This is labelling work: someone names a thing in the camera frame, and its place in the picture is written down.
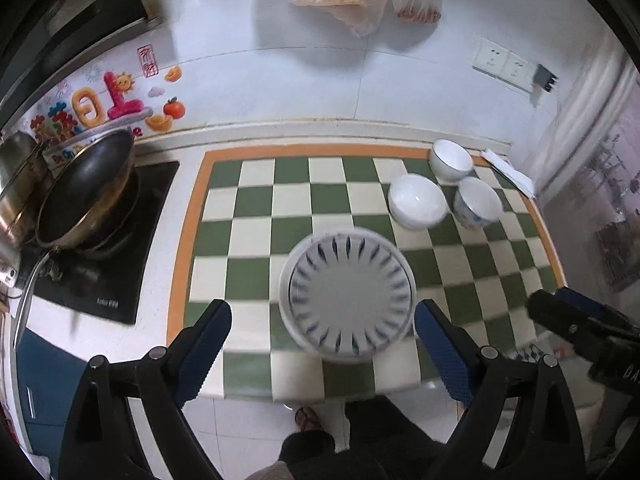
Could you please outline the black frying pan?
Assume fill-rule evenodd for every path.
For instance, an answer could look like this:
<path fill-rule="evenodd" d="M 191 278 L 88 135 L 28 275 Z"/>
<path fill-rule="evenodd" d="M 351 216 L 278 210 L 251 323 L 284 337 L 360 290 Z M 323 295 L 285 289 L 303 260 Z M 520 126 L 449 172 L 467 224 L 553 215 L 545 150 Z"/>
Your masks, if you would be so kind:
<path fill-rule="evenodd" d="M 35 284 L 53 254 L 88 240 L 104 225 L 134 166 L 134 136 L 118 129 L 83 148 L 58 174 L 43 200 L 36 241 L 43 253 L 32 267 L 16 309 L 12 349 L 21 343 Z"/>

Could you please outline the colourful wall sticker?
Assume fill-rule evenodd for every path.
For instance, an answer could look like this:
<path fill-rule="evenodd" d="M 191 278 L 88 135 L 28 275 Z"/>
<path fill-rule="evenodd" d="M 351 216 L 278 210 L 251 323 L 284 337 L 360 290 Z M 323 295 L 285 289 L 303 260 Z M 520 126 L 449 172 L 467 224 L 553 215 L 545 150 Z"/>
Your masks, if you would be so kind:
<path fill-rule="evenodd" d="M 139 140 L 171 132 L 186 117 L 178 97 L 179 65 L 160 65 L 152 44 L 136 49 L 127 66 L 97 58 L 47 91 L 21 117 L 15 130 L 46 142 L 46 159 L 61 166 L 113 130 Z"/>

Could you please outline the black induction cooktop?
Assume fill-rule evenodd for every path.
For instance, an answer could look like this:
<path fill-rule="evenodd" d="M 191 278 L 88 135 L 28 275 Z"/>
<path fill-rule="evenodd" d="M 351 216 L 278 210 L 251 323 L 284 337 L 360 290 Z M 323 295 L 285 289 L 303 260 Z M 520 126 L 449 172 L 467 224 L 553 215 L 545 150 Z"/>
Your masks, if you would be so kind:
<path fill-rule="evenodd" d="M 143 274 L 178 162 L 139 166 L 102 228 L 52 255 L 34 296 L 120 324 L 136 322 Z"/>

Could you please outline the white plate blue leaf pattern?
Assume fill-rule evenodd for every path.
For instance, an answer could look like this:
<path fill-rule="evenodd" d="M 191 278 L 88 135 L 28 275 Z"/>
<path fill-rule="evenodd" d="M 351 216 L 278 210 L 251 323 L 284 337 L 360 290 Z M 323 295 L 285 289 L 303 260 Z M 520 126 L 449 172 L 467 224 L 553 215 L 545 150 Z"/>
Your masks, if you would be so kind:
<path fill-rule="evenodd" d="M 416 280 L 387 238 L 368 229 L 311 234 L 288 255 L 279 309 L 300 348 L 335 364 L 360 364 L 410 332 Z"/>

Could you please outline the white bowl plain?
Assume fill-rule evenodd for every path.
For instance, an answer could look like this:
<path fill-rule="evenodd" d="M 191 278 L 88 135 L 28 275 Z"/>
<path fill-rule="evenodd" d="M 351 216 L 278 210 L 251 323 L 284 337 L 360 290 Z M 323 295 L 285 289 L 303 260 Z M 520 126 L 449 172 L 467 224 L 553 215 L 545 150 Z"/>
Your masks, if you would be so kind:
<path fill-rule="evenodd" d="M 397 178 L 388 190 L 388 206 L 394 220 L 411 231 L 434 228 L 449 214 L 440 187 L 420 174 Z"/>

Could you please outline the green white checkered mat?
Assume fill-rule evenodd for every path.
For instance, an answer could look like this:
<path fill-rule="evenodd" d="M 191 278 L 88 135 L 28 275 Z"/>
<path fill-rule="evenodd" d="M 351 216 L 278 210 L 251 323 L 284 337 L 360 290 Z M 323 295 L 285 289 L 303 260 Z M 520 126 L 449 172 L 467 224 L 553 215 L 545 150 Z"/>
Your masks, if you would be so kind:
<path fill-rule="evenodd" d="M 215 299 L 230 333 L 204 392 L 315 401 L 409 389 L 436 376 L 413 335 L 423 299 L 477 344 L 511 351 L 538 330 L 526 297 L 564 283 L 538 211 L 484 162 L 474 177 L 503 204 L 489 226 L 453 216 L 410 231 L 387 192 L 431 177 L 420 148 L 294 144 L 204 155 L 180 235 L 167 333 Z"/>

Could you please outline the person's dark trousers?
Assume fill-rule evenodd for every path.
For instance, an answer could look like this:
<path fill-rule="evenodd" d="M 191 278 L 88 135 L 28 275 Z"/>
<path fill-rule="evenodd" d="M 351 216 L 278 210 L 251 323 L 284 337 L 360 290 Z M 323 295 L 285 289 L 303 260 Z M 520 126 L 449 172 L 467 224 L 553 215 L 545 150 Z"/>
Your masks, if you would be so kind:
<path fill-rule="evenodd" d="M 278 462 L 294 479 L 423 479 L 445 445 L 433 440 L 386 396 L 350 401 L 348 448 L 338 452 L 318 422 L 282 443 Z"/>

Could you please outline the white paper sheets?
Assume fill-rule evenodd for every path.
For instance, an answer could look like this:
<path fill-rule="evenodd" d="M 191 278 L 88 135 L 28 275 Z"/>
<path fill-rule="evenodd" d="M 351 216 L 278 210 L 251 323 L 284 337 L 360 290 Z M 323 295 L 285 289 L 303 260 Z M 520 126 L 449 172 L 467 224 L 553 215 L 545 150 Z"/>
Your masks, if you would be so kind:
<path fill-rule="evenodd" d="M 527 177 L 526 174 L 522 174 L 521 171 L 516 170 L 505 159 L 491 150 L 481 151 L 480 156 L 482 156 L 486 162 L 489 162 L 490 166 L 497 169 L 500 174 L 503 174 L 527 198 L 535 197 L 535 183 L 530 177 Z"/>

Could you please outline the white bowl back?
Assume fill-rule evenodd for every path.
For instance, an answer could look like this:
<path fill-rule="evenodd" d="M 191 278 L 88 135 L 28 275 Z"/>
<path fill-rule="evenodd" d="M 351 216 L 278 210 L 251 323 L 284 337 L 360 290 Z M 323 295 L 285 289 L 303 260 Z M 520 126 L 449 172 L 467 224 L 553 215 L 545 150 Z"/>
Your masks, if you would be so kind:
<path fill-rule="evenodd" d="M 473 170 L 472 156 L 461 145 L 446 139 L 434 142 L 430 151 L 430 165 L 439 180 L 458 182 Z"/>

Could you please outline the white bowl blue pattern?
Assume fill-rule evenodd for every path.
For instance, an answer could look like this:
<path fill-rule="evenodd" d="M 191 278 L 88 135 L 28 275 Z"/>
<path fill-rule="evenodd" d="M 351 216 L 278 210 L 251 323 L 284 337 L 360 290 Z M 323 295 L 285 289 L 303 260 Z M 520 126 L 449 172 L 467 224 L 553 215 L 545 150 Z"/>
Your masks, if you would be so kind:
<path fill-rule="evenodd" d="M 454 216 L 467 229 L 484 229 L 503 215 L 502 201 L 486 182 L 465 177 L 454 196 Z"/>

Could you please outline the white wall socket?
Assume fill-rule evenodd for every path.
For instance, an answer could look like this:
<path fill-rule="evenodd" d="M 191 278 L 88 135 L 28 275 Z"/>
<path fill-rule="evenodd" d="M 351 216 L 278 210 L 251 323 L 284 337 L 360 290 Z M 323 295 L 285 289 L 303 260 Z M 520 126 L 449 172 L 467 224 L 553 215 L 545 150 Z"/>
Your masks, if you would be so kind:
<path fill-rule="evenodd" d="M 480 40 L 472 67 L 525 92 L 533 91 L 534 64 L 486 38 Z"/>

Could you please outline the steel pot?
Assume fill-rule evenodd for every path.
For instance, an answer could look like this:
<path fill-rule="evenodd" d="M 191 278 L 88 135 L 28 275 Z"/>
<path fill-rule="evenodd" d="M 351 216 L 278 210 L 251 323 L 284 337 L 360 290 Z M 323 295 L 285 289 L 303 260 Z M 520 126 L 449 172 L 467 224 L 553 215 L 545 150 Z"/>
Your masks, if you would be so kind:
<path fill-rule="evenodd" d="M 34 235 L 38 211 L 52 183 L 45 143 L 17 131 L 1 144 L 1 260 L 20 264 L 21 247 Z"/>

